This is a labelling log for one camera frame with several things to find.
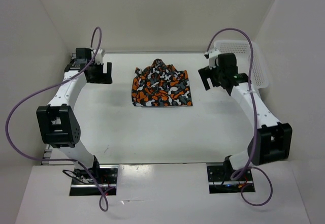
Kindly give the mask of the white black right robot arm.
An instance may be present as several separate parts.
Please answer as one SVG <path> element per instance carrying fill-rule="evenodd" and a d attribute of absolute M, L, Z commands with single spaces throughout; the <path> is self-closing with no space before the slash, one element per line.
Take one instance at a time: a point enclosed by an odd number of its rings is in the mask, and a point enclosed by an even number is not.
<path fill-rule="evenodd" d="M 224 177 L 237 180 L 253 166 L 288 159 L 293 129 L 282 123 L 267 108 L 253 87 L 252 72 L 239 73 L 233 53 L 207 51 L 208 66 L 199 69 L 205 90 L 223 88 L 243 110 L 253 127 L 253 137 L 247 149 L 225 158 Z"/>

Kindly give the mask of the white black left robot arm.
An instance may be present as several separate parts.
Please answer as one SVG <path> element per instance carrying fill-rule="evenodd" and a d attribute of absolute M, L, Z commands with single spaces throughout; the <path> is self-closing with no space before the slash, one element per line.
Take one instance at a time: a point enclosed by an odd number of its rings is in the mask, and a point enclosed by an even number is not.
<path fill-rule="evenodd" d="M 48 105 L 39 106 L 36 111 L 43 142 L 72 159 L 76 176 L 90 183 L 98 182 L 102 173 L 98 159 L 81 142 L 74 107 L 87 83 L 112 83 L 112 64 L 103 63 L 104 55 L 102 48 L 76 48 L 64 69 L 63 84 Z"/>

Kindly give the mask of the orange camouflage shorts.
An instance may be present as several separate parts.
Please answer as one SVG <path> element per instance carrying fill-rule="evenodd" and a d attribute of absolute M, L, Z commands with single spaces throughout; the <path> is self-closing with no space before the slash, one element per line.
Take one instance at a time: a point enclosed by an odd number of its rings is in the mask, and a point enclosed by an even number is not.
<path fill-rule="evenodd" d="M 186 70 L 178 70 L 161 59 L 135 69 L 131 90 L 135 107 L 192 106 L 190 82 Z"/>

